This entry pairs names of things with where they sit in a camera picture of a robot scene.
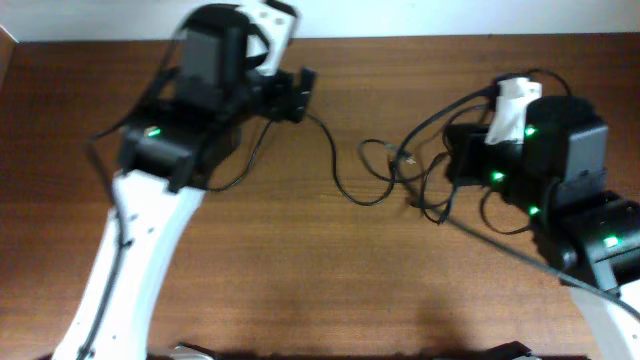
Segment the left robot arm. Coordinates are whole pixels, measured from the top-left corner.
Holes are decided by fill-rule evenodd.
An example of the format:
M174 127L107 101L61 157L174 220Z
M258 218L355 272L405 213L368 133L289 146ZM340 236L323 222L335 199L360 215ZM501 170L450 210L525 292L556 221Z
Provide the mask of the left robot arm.
M153 80L114 125L109 174L87 155L111 202L104 233L57 359L147 359L155 304L174 251L211 191L214 170L239 146L244 122L300 122L315 75L283 71L300 16L281 1L213 3L189 13Z

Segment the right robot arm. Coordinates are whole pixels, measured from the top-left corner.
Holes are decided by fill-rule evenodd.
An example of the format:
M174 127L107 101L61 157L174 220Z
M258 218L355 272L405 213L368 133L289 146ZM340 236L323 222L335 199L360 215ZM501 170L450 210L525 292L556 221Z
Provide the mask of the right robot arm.
M526 213L538 253L562 275L602 356L636 359L639 205L606 187L608 132L588 100L545 96L526 107L521 142L492 144L486 125L447 129L447 176Z

